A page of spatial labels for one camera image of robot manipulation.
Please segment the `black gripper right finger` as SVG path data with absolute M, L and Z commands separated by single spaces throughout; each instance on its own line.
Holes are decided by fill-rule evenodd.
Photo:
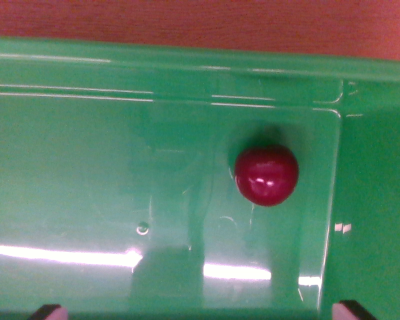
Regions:
M 376 320 L 366 308 L 356 300 L 342 300 L 334 303 L 331 310 L 332 320 Z

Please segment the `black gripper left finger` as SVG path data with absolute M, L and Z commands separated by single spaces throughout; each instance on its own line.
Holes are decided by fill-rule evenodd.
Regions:
M 68 311 L 60 304 L 42 305 L 28 320 L 68 320 Z

